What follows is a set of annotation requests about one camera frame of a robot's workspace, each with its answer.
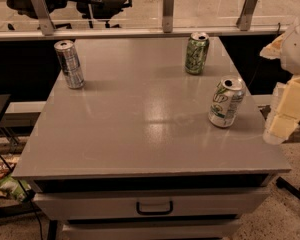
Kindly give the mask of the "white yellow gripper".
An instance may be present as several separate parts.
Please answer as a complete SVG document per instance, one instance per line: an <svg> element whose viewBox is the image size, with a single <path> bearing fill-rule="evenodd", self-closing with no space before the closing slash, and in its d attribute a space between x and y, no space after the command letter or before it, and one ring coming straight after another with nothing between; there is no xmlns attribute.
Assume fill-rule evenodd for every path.
<svg viewBox="0 0 300 240"><path fill-rule="evenodd" d="M286 84L276 84L265 123L264 141L272 145L283 143L296 130L299 122L300 75L293 76Z"/></svg>

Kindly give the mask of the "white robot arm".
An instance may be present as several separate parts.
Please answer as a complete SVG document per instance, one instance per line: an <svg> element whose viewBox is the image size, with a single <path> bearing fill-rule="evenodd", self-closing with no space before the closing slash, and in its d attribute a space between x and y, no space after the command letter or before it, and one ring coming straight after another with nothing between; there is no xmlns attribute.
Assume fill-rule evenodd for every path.
<svg viewBox="0 0 300 240"><path fill-rule="evenodd" d="M281 68L292 74L286 83L277 83L265 123L263 139L278 145L286 141L300 122L300 14L287 30L260 52L267 59L278 58Z"/></svg>

